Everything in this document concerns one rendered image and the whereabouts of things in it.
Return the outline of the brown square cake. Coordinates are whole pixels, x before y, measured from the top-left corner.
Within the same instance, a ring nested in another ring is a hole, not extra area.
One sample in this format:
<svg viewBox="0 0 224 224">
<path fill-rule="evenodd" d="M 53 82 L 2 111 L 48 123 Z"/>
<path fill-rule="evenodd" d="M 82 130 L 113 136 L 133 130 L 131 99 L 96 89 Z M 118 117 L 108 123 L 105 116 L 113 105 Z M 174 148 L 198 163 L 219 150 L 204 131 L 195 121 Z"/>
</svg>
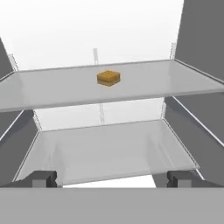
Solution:
<svg viewBox="0 0 224 224">
<path fill-rule="evenodd" d="M 120 73 L 107 70 L 97 74 L 97 82 L 105 86 L 112 86 L 120 81 Z"/>
</svg>

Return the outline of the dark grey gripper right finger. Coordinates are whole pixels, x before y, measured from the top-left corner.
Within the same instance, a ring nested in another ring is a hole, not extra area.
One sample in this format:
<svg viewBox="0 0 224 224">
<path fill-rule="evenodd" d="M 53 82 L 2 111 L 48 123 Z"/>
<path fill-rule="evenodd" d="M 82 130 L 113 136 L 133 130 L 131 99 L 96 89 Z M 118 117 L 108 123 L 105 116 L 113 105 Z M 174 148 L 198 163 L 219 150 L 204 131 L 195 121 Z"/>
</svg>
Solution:
<svg viewBox="0 0 224 224">
<path fill-rule="evenodd" d="M 188 188 L 188 187 L 221 187 L 221 185 L 203 180 L 190 171 L 168 171 L 168 187 Z"/>
</svg>

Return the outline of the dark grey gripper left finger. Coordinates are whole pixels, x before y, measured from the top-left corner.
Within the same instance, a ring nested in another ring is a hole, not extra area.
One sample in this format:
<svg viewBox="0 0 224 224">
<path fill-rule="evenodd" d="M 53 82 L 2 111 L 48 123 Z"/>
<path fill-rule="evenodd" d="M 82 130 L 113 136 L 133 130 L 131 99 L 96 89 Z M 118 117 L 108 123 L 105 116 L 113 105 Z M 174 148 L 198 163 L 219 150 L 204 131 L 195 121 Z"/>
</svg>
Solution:
<svg viewBox="0 0 224 224">
<path fill-rule="evenodd" d="M 33 171 L 27 177 L 18 181 L 10 182 L 3 187 L 19 187 L 19 188 L 47 188 L 56 187 L 56 171 Z"/>
</svg>

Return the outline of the glass fridge shelf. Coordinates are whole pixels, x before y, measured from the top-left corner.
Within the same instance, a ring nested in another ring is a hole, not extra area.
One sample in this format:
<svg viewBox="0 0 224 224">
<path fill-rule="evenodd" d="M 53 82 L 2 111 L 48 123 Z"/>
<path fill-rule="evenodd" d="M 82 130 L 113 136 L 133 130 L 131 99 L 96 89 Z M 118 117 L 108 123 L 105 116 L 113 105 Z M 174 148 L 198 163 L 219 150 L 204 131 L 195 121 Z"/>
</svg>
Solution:
<svg viewBox="0 0 224 224">
<path fill-rule="evenodd" d="M 64 186 L 199 167 L 160 120 L 40 132 L 17 178 L 56 171 L 57 184 Z"/>
<path fill-rule="evenodd" d="M 112 86 L 97 74 L 120 73 Z M 224 84 L 175 60 L 15 72 L 0 81 L 0 111 L 224 92 Z"/>
</svg>

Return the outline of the white fridge interior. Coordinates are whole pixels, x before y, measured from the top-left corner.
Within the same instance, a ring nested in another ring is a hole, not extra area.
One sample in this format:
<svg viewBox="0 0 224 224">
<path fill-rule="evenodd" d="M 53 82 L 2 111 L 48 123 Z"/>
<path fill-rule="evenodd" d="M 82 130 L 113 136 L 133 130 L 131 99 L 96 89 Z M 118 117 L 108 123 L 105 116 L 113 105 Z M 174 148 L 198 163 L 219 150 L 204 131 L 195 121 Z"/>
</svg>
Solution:
<svg viewBox="0 0 224 224">
<path fill-rule="evenodd" d="M 224 84 L 222 0 L 0 0 L 0 81 L 15 72 L 175 60 Z M 18 181 L 37 134 L 167 122 L 220 185 L 224 92 L 0 111 L 0 186 Z"/>
</svg>

